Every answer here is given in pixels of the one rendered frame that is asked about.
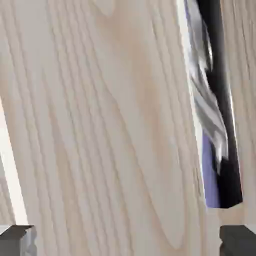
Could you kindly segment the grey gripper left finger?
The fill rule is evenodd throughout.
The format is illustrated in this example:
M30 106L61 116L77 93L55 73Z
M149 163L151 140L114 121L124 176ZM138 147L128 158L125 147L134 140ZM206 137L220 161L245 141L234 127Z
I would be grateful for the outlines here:
M34 225L0 225L0 256L38 256Z

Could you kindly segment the light wood drawer front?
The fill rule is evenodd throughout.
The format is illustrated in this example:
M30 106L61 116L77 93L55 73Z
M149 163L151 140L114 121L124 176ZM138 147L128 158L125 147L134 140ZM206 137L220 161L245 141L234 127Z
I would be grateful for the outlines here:
M256 225L256 0L219 0L243 202L210 209L183 0L0 0L0 217L38 256L219 256Z

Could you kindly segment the light wood cabinet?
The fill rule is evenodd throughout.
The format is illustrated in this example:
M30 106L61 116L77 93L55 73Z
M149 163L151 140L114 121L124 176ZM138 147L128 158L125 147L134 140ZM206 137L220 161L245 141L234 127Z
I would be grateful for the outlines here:
M0 225L16 224L10 193L0 157Z

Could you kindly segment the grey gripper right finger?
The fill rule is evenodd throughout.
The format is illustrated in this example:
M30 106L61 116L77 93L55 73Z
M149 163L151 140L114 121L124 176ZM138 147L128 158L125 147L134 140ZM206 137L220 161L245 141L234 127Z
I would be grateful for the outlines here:
M222 225L219 256L256 256L256 224Z

